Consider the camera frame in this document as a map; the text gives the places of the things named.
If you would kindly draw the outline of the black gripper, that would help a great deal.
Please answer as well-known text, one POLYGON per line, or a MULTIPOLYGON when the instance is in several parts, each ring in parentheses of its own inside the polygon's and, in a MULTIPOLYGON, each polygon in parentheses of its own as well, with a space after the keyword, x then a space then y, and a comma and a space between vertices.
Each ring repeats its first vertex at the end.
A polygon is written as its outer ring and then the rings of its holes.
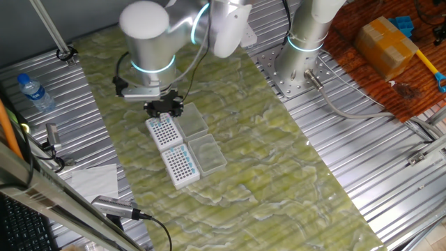
POLYGON ((177 91, 170 91, 167 95, 162 96, 160 100, 144 104, 144 110, 151 118, 160 117, 164 113, 172 117, 179 117, 183 113, 183 109, 183 101, 177 91))

